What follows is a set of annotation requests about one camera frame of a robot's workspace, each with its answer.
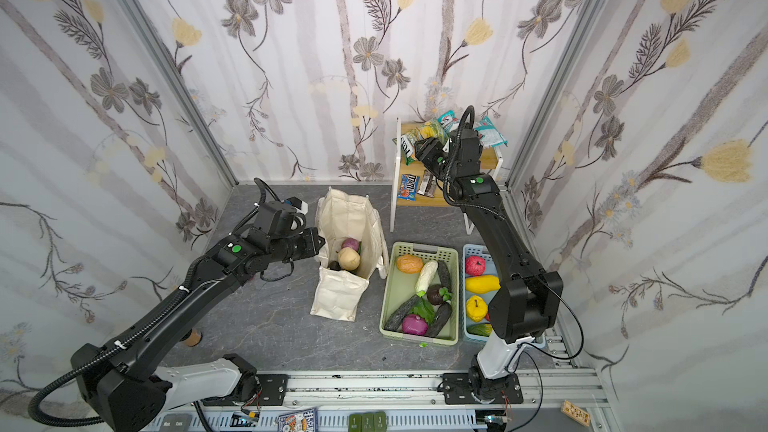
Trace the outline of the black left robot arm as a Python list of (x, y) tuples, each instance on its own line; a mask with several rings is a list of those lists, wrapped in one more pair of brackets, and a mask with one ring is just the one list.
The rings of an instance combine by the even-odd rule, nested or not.
[[(256, 392), (256, 369), (237, 354), (177, 371), (161, 363), (210, 310), (270, 264), (293, 265), (318, 255), (325, 240), (307, 226), (307, 210), (296, 197), (257, 203), (229, 235), (190, 264), (181, 284), (160, 304), (104, 345), (78, 349), (71, 371), (30, 400), (29, 417), (52, 427), (105, 423), (114, 431), (139, 431), (168, 409)], [(63, 418), (43, 410), (43, 401), (71, 382), (95, 416)]]

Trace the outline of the purple onion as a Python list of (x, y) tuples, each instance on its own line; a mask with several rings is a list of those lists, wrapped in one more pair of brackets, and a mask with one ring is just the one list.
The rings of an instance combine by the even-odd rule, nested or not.
[(346, 238), (342, 245), (342, 249), (349, 248), (355, 252), (358, 252), (360, 250), (360, 241), (354, 238)]

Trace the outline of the cream canvas grocery bag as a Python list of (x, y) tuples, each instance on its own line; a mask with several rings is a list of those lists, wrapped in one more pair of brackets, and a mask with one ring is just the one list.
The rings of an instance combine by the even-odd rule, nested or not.
[(353, 321), (371, 277), (385, 279), (389, 259), (379, 212), (366, 196), (331, 188), (318, 201), (315, 224), (325, 244), (310, 313)]

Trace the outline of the beige pear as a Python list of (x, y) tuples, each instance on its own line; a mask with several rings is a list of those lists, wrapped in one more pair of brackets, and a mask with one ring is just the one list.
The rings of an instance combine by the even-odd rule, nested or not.
[(338, 253), (338, 263), (343, 270), (354, 272), (361, 264), (361, 256), (349, 248), (341, 249)]

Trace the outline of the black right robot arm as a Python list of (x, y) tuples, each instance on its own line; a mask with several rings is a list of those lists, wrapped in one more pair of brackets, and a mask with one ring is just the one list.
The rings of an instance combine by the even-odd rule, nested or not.
[(482, 145), (473, 129), (459, 131), (448, 151), (439, 139), (416, 142), (415, 156), (442, 180), (447, 203), (459, 208), (480, 233), (499, 277), (489, 305), (492, 334), (472, 361), (470, 383), (503, 383), (526, 345), (553, 326), (563, 282), (532, 256), (511, 223), (495, 180), (480, 170)]

